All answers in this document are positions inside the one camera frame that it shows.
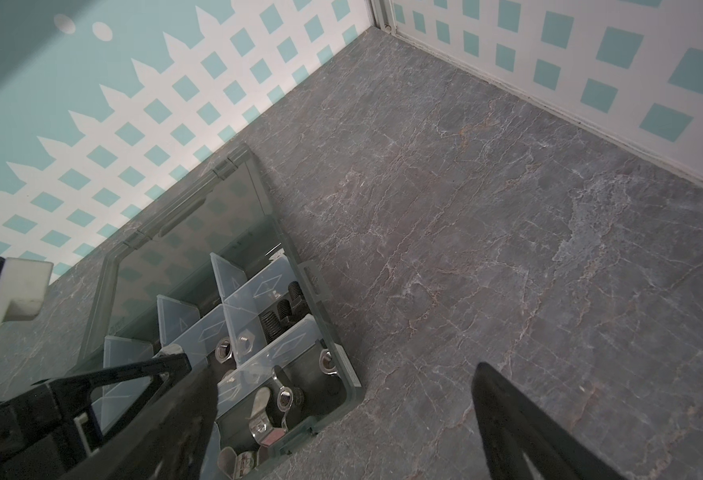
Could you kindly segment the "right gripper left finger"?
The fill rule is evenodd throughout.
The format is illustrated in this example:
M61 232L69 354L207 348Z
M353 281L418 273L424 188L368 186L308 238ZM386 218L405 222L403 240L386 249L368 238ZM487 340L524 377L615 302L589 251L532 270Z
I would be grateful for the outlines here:
M216 414L213 370L195 366L179 384L65 479L198 479Z

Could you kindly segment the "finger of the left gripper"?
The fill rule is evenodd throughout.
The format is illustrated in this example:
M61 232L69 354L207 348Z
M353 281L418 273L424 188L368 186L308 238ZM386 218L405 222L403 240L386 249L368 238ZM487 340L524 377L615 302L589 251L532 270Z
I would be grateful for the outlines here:
M53 402L57 414L54 421L66 432L74 432L84 447L100 447L121 432L145 406L155 402L191 372L187 356L171 354L125 366L46 380L37 392ZM147 379L149 384L127 410L103 432L92 407L92 392L105 386Z

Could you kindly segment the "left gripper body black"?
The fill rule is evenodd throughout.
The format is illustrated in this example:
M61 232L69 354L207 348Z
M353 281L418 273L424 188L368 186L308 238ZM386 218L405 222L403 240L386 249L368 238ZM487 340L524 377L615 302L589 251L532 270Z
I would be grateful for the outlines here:
M0 402L77 364L96 275L51 274L46 261L0 258Z

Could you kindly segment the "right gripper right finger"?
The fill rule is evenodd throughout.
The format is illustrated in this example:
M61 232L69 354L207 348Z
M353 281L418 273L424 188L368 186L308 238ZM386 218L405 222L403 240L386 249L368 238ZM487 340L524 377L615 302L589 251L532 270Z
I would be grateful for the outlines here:
M471 382L473 407L493 479L621 479L491 364L481 362Z

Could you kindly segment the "grey transparent organizer box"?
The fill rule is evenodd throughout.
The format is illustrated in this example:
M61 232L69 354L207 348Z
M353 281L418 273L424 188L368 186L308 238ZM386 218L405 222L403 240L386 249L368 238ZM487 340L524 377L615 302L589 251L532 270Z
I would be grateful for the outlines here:
M268 343L258 319L298 281L310 314ZM77 372L184 353L217 378L217 414L201 475L262 479L361 401L363 386L325 309L329 290L300 259L246 145L220 158L167 208L107 253ZM339 376L320 372L328 349ZM248 420L281 367L305 394L301 422L270 447Z

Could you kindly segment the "silver wing nut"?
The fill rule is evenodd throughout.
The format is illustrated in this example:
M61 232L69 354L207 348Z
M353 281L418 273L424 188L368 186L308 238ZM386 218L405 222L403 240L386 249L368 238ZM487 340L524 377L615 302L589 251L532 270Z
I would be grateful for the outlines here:
M275 366L269 382L255 393L248 427L255 442L270 447L301 422L305 394Z

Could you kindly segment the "silver eye nut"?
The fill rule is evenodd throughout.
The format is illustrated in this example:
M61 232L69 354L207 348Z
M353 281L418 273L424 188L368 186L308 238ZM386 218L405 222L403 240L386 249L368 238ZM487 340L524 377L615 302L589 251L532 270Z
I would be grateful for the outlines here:
M331 352L328 349L321 350L318 358L319 370L327 376L339 376L337 366Z

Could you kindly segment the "black bolt front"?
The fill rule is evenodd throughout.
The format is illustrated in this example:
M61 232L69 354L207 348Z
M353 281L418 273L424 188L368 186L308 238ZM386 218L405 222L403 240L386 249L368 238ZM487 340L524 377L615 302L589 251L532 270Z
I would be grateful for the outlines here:
M258 319L266 341L270 343L309 314L309 305L300 284L298 281L293 281L288 286L287 294L261 312Z

